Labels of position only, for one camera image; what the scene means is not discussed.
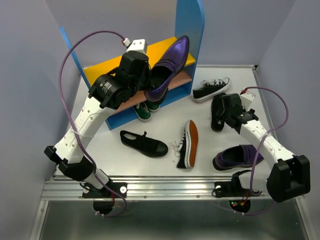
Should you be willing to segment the purple loafer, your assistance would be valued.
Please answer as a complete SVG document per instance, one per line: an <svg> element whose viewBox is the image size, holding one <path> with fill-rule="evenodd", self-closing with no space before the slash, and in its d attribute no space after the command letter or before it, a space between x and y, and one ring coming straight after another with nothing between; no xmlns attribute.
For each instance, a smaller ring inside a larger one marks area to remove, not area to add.
<svg viewBox="0 0 320 240"><path fill-rule="evenodd" d="M190 40L178 38L151 69L150 88L144 91L147 101L160 105L166 98L169 84L187 62Z"/></svg>
<svg viewBox="0 0 320 240"><path fill-rule="evenodd" d="M212 160L212 164L218 171L226 171L233 168L251 168L256 152L256 148L251 144L230 147L219 152Z"/></svg>

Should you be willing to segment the black sneaker orange sole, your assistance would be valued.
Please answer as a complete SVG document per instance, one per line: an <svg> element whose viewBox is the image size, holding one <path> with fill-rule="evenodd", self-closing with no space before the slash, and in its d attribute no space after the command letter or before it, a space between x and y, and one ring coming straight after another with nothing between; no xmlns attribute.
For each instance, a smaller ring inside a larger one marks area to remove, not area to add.
<svg viewBox="0 0 320 240"><path fill-rule="evenodd" d="M179 144L175 146L174 153L178 157L178 169L192 169L195 166L198 149L199 134L193 120L185 123L183 135Z"/></svg>

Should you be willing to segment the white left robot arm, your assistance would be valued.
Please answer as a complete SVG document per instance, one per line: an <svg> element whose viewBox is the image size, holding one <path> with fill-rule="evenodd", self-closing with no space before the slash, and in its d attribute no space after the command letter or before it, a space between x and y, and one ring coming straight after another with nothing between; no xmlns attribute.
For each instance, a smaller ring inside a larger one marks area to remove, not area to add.
<svg viewBox="0 0 320 240"><path fill-rule="evenodd" d="M95 80L69 130L58 143L44 150L66 177L90 184L100 197L111 193L110 178L92 162L86 148L106 119L144 87L149 76L148 56L129 50L118 67Z"/></svg>

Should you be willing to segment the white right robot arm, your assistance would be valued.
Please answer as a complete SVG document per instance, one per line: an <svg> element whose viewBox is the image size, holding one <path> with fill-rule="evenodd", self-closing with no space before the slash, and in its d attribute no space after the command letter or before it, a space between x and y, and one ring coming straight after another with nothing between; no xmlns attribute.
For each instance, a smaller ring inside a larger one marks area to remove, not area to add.
<svg viewBox="0 0 320 240"><path fill-rule="evenodd" d="M229 181L215 184L218 198L258 196L267 193L277 203L305 195L311 190L310 161L286 149L266 130L254 109L248 107L254 94L216 96L211 104L211 128L225 125L249 142L218 153L212 164L218 171L242 168Z"/></svg>

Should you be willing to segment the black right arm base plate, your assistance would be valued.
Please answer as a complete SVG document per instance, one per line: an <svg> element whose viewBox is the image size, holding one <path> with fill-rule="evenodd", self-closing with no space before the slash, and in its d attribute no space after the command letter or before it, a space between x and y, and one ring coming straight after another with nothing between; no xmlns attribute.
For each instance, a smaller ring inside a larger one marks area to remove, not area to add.
<svg viewBox="0 0 320 240"><path fill-rule="evenodd" d="M216 198L256 197L249 189L242 188L238 182L232 181L215 182L211 194Z"/></svg>

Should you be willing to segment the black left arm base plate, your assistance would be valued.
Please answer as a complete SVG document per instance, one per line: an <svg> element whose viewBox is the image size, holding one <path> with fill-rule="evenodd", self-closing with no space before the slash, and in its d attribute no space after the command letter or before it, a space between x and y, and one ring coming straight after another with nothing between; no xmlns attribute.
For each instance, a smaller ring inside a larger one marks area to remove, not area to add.
<svg viewBox="0 0 320 240"><path fill-rule="evenodd" d="M79 185L82 187L82 197L84 199L119 198L105 187L102 187L102 189L97 189L87 182L80 182ZM127 197L128 184L126 182L113 182L107 186L120 196L124 198Z"/></svg>

